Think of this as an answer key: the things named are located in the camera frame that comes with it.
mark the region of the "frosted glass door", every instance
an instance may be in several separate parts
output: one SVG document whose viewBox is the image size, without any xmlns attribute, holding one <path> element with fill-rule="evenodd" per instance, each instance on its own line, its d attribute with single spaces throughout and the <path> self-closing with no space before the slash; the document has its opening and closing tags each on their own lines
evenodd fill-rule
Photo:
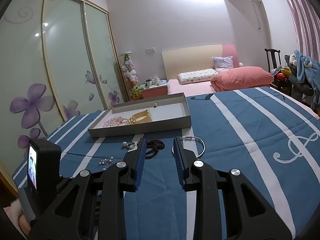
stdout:
<svg viewBox="0 0 320 240">
<path fill-rule="evenodd" d="M 85 9 L 92 56 L 97 74 L 101 75 L 101 88 L 107 104 L 111 106 L 123 103 L 125 94 L 120 90 L 121 79 L 110 38 L 107 15 L 87 4 Z"/>
<path fill-rule="evenodd" d="M 48 66 L 67 118 L 104 110 L 87 53 L 81 4 L 48 0 L 44 13 Z"/>
<path fill-rule="evenodd" d="M 9 175 L 23 161 L 29 138 L 63 122 L 48 83 L 41 43 L 43 0 L 12 0 L 0 20 L 0 162 Z"/>
</svg>

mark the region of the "metal pivot bolt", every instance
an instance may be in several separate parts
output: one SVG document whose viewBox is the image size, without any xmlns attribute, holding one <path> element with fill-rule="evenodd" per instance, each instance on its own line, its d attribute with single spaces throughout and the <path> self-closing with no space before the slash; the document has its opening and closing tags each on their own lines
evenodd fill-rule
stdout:
<svg viewBox="0 0 320 240">
<path fill-rule="evenodd" d="M 117 167 L 118 168 L 123 168 L 123 167 L 125 167 L 127 164 L 125 163 L 125 162 L 118 162 L 117 163 Z"/>
<path fill-rule="evenodd" d="M 89 171 L 87 171 L 87 170 L 83 170 L 83 171 L 80 172 L 80 176 L 81 177 L 86 177 L 88 175 L 89 175 Z"/>
<path fill-rule="evenodd" d="M 240 173 L 241 173 L 241 172 L 240 172 L 238 169 L 232 169 L 232 170 L 231 170 L 231 174 L 234 175 L 234 176 L 239 176 Z"/>
<path fill-rule="evenodd" d="M 195 161 L 193 163 L 196 167 L 202 167 L 203 166 L 203 162 L 202 161 Z"/>
</svg>

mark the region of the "wall outlet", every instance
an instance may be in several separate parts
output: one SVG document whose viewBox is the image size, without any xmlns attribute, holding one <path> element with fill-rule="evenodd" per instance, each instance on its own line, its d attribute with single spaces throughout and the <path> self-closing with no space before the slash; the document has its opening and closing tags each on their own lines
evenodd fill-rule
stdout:
<svg viewBox="0 0 320 240">
<path fill-rule="evenodd" d="M 156 48 L 146 49 L 146 52 L 147 52 L 147 54 L 155 53 L 156 52 Z"/>
</svg>

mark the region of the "white mug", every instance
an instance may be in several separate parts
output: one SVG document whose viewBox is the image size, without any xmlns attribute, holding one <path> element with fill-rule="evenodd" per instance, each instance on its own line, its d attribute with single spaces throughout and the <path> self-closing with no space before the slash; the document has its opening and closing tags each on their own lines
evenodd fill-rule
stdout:
<svg viewBox="0 0 320 240">
<path fill-rule="evenodd" d="M 147 84 L 147 87 L 151 87 L 152 86 L 152 80 L 148 79 L 146 80 L 146 84 Z"/>
</svg>

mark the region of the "pink curtain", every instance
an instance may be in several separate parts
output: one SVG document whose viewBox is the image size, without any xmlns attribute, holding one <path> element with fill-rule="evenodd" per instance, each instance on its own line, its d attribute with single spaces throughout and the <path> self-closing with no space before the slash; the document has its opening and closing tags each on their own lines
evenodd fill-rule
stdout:
<svg viewBox="0 0 320 240">
<path fill-rule="evenodd" d="M 308 0 L 287 0 L 300 52 L 320 61 L 320 20 Z"/>
</svg>

